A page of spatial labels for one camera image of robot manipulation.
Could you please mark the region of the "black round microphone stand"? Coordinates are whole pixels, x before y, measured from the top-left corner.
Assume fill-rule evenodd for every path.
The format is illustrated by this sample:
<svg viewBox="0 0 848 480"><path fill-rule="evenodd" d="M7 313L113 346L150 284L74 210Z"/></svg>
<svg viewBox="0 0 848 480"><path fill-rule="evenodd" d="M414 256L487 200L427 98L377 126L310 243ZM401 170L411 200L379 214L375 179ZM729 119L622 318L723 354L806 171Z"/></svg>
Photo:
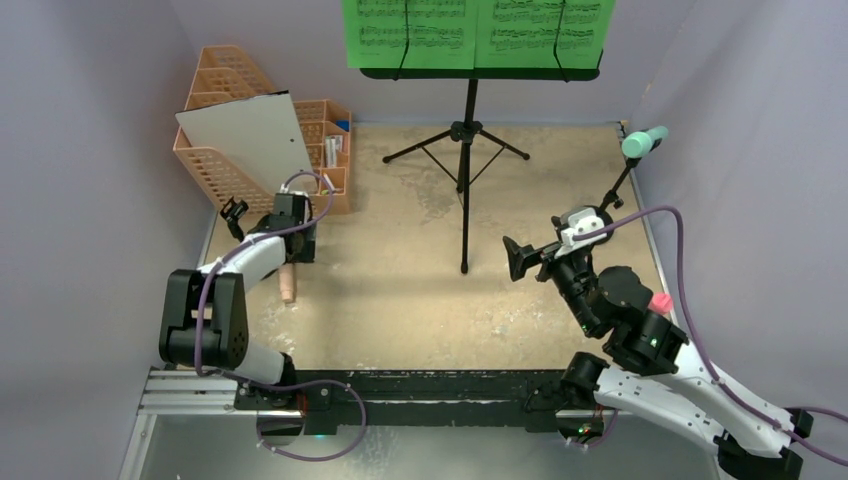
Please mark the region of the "black round microphone stand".
<svg viewBox="0 0 848 480"><path fill-rule="evenodd" d="M240 243L245 241L258 243L262 237L279 229L277 216L266 214L260 217L251 229L244 230L240 221L248 210L249 205L246 201L236 201L234 197L230 197L219 211L219 215L226 223L230 235Z"/></svg>

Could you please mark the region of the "pink toy microphone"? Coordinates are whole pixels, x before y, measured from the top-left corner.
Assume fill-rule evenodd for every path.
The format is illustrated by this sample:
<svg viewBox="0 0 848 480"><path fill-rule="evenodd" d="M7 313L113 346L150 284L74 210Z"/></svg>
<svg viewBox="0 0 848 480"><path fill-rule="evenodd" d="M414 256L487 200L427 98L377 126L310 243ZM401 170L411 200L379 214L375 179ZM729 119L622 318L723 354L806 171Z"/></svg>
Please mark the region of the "pink toy microphone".
<svg viewBox="0 0 848 480"><path fill-rule="evenodd" d="M280 298L284 304L291 304L296 301L297 281L294 264L283 264L279 267L278 286Z"/></svg>

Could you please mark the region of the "peach plastic file organizer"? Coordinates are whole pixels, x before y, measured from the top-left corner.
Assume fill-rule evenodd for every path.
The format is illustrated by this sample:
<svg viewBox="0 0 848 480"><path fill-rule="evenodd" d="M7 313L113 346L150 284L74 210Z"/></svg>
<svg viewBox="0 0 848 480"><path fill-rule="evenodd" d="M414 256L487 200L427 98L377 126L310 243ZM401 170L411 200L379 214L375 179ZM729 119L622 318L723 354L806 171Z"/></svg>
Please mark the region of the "peach plastic file organizer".
<svg viewBox="0 0 848 480"><path fill-rule="evenodd" d="M352 212L353 115L330 100L279 90L235 45L202 48L173 152L214 205L266 213L289 178L315 208Z"/></svg>

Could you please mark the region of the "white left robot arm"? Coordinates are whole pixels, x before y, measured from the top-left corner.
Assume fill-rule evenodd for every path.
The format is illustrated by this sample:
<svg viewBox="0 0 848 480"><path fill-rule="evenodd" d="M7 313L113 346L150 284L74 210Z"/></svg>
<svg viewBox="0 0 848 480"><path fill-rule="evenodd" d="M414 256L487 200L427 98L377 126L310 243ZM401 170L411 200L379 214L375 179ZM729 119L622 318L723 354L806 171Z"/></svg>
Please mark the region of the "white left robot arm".
<svg viewBox="0 0 848 480"><path fill-rule="evenodd" d="M290 355L251 339L247 292L285 265L315 259L316 221L304 192L278 193L269 213L243 230L245 201L229 199L220 211L238 246L200 268L173 271L166 285L158 340L162 361L220 373L259 385L272 408L297 399L296 369Z"/></svg>

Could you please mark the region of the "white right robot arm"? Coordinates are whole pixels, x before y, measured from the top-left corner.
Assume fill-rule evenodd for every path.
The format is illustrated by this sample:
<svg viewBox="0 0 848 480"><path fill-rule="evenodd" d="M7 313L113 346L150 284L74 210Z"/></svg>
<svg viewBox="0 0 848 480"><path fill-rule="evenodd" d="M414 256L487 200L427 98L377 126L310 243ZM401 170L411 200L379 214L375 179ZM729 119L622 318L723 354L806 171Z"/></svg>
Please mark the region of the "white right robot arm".
<svg viewBox="0 0 848 480"><path fill-rule="evenodd" d="M505 237L510 278L538 266L537 281L552 281L589 338L604 340L607 360L578 352L562 377L564 399L631 412L715 455L735 479L797 479L803 466L794 442L807 438L813 418L731 386L705 362L687 334L658 312L654 293L629 266L595 272L592 249L562 253L562 243L521 246Z"/></svg>

